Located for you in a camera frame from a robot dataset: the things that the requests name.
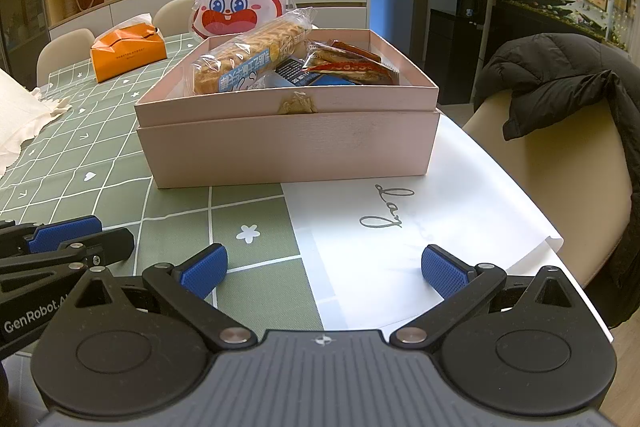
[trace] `gold tape seal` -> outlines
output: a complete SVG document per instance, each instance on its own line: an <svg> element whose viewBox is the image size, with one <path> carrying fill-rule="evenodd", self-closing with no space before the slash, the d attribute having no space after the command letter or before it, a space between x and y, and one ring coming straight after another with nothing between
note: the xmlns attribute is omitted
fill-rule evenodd
<svg viewBox="0 0 640 427"><path fill-rule="evenodd" d="M314 100L304 92L294 92L292 96L282 100L278 114L309 114L316 111Z"/></svg>

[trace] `white chair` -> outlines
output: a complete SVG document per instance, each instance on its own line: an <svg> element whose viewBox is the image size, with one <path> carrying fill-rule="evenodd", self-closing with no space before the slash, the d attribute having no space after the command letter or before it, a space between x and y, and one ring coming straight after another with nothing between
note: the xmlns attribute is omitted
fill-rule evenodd
<svg viewBox="0 0 640 427"><path fill-rule="evenodd" d="M191 8L196 0L172 0L161 7L154 17L154 26L163 37L188 33Z"/></svg>
<svg viewBox="0 0 640 427"><path fill-rule="evenodd" d="M49 82L49 73L90 58L94 41L94 34L90 30L80 28L60 35L44 46L36 67L38 87Z"/></svg>

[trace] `white star pattern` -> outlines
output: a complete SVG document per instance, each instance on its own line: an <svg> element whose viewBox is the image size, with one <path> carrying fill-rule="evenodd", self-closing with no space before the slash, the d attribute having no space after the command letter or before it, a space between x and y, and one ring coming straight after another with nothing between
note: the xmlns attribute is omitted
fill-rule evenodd
<svg viewBox="0 0 640 427"><path fill-rule="evenodd" d="M245 243L248 245L252 244L254 237L258 237L260 235L260 232L255 230L258 228L258 225L251 225L250 227L242 225L240 228L242 229L242 232L236 235L236 239L244 239Z"/></svg>

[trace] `screw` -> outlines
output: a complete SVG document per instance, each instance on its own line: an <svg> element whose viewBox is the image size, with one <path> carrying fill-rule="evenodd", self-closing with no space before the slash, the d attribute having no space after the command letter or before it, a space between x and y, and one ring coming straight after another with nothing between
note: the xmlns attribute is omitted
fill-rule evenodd
<svg viewBox="0 0 640 427"><path fill-rule="evenodd" d="M403 344L420 344L427 339L427 332L422 328L401 328L396 331L396 338Z"/></svg>
<svg viewBox="0 0 640 427"><path fill-rule="evenodd" d="M246 328L225 328L220 331L220 340L227 344L242 344L251 338L251 331Z"/></svg>

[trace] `beige chair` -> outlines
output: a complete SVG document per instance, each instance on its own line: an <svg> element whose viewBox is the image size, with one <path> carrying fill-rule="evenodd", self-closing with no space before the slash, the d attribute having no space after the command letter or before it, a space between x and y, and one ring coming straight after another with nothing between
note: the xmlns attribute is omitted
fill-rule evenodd
<svg viewBox="0 0 640 427"><path fill-rule="evenodd" d="M463 127L529 195L564 238L558 255L582 286L600 270L629 220L631 181L606 101L505 141L511 93L484 101Z"/></svg>
<svg viewBox="0 0 640 427"><path fill-rule="evenodd" d="M172 0L161 7L154 17L154 26L163 37L188 33L191 8L196 0Z"/></svg>
<svg viewBox="0 0 640 427"><path fill-rule="evenodd" d="M80 28L60 35L44 46L36 67L38 87L49 82L49 73L90 58L91 45L94 40L94 34L90 30Z"/></svg>

